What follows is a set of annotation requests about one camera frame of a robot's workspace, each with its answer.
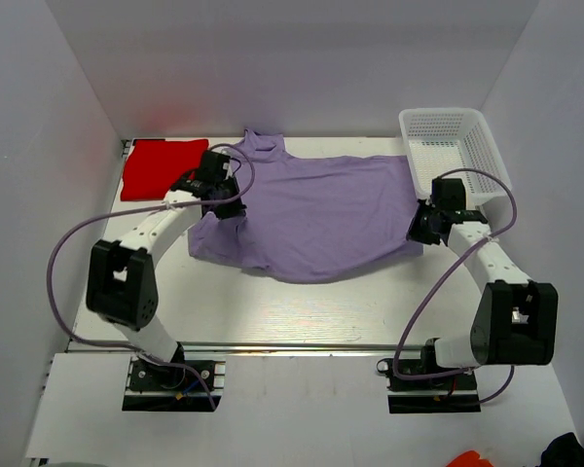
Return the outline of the purple t shirt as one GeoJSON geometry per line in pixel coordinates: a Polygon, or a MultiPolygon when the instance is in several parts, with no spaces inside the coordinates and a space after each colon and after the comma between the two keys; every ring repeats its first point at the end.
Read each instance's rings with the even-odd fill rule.
{"type": "Polygon", "coordinates": [[[253,162],[237,171],[245,214],[204,214],[188,231],[191,257],[319,283],[422,254],[407,238],[418,203],[405,157],[301,159],[282,135],[250,129],[236,146],[253,162]]]}

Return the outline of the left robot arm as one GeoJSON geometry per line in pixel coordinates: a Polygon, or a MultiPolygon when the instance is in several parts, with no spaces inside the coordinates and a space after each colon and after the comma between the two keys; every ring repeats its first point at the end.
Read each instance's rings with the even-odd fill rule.
{"type": "Polygon", "coordinates": [[[154,363],[153,377],[166,388],[180,385],[186,364],[180,343],[156,316],[156,266],[173,243],[205,214],[240,218],[245,205],[234,175],[242,161],[207,150],[200,164],[171,184],[161,205],[119,238],[98,241],[91,250],[87,309],[120,331],[154,363]]]}

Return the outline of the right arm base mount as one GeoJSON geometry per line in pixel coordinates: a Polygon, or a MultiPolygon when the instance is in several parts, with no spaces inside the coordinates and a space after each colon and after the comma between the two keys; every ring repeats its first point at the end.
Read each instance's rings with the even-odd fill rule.
{"type": "Polygon", "coordinates": [[[479,413],[481,404],[473,374],[440,379],[408,381],[393,374],[392,359],[376,365],[387,379],[387,405],[390,414],[479,413]]]}

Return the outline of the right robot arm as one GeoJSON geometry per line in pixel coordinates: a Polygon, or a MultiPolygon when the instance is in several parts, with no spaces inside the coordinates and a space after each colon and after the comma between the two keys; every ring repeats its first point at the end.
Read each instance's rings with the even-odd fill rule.
{"type": "Polygon", "coordinates": [[[432,180],[430,197],[420,201],[408,238],[450,248],[481,292],[468,331],[430,339],[422,348],[419,372],[427,385],[445,386],[456,370],[550,364],[558,292],[550,283],[534,281],[508,257],[487,218],[467,208],[464,184],[454,172],[432,180]]]}

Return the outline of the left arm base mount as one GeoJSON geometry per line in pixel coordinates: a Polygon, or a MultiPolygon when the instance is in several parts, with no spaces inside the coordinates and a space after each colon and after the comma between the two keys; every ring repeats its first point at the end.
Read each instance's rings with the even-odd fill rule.
{"type": "Polygon", "coordinates": [[[191,372],[159,367],[132,358],[123,396],[122,411],[127,413],[213,413],[224,387],[225,363],[215,360],[189,360],[203,380],[214,402],[191,372]]]}

